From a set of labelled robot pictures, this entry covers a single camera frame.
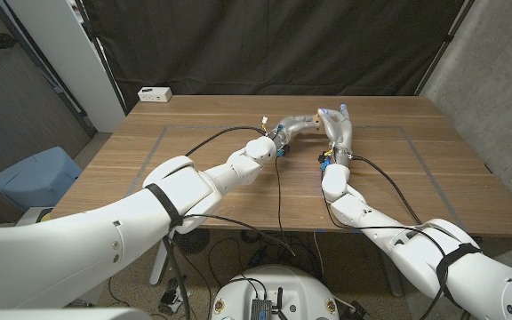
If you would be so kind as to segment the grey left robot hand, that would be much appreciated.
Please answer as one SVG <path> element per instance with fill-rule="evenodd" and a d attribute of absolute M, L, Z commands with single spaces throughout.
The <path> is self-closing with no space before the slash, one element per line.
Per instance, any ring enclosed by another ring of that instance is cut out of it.
<path fill-rule="evenodd" d="M 312 116 L 287 116 L 279 122 L 268 136 L 274 141 L 276 149 L 279 150 L 301 131 L 317 129 L 318 127 L 319 123 Z"/>

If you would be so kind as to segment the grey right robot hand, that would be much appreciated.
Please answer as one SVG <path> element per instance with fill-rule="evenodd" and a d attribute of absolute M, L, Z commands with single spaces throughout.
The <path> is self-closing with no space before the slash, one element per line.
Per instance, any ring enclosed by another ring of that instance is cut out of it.
<path fill-rule="evenodd" d="M 352 153 L 353 125 L 349 119 L 347 105 L 342 103 L 339 110 L 320 108 L 317 113 L 324 123 L 335 163 L 348 167 L 348 156 Z"/>

